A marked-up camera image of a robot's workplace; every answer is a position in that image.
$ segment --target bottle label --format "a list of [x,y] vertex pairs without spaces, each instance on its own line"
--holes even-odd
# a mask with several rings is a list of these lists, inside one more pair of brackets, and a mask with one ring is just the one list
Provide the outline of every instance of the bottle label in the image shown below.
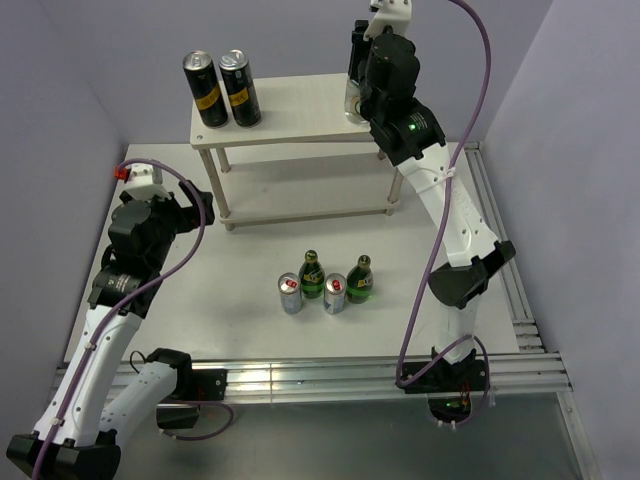
[[303,292],[319,292],[324,289],[324,285],[305,285],[304,283],[300,286]]
[[305,273],[302,278],[307,282],[318,283],[322,279],[322,269],[318,268],[313,272]]
[[371,294],[369,290],[358,290],[357,288],[347,287],[347,295],[352,297],[368,297]]
[[358,288],[370,287],[371,285],[373,285],[373,275],[371,272],[369,272],[362,280],[358,280]]

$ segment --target black can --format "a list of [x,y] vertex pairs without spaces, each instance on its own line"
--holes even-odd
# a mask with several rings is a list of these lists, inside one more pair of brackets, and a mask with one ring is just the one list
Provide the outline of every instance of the black can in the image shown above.
[[231,50],[220,60],[220,74],[227,89],[231,111],[241,127],[253,127],[262,118],[249,60],[240,50]]
[[191,87],[202,123],[213,128],[227,123],[229,115],[211,56],[201,50],[191,52],[182,60],[182,68]]

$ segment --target white wall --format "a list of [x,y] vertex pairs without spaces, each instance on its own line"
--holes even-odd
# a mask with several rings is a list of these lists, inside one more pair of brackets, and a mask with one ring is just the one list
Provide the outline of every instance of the white wall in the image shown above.
[[[241,48],[256,77],[346,71],[351,29],[369,0],[40,0],[120,133],[130,143],[188,142],[190,93],[182,57]],[[551,0],[474,0],[495,49],[484,138]],[[408,35],[422,71],[418,95],[456,138],[484,68],[475,26],[446,0],[415,2]]]
[[640,471],[640,3],[555,0],[486,157],[605,478]]
[[[0,63],[5,449],[43,412],[123,150],[36,0],[0,2]],[[18,470],[1,458],[0,478],[17,478]]]

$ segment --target green glass bottle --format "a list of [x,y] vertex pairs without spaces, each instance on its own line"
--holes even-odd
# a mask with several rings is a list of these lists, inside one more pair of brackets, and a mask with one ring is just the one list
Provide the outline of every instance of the green glass bottle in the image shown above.
[[307,298],[318,298],[324,293],[324,270],[318,262],[315,250],[304,254],[304,263],[300,267],[300,287]]
[[364,303],[373,288],[373,274],[371,273],[371,258],[360,255],[358,265],[353,267],[347,276],[347,299],[351,303]]

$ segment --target red connector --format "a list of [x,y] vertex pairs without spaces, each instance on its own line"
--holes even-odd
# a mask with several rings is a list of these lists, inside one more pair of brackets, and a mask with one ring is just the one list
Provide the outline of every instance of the red connector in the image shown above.
[[113,171],[113,176],[117,180],[123,180],[126,182],[129,180],[129,175],[131,174],[131,170],[128,168],[120,168],[120,165],[116,165],[116,168]]

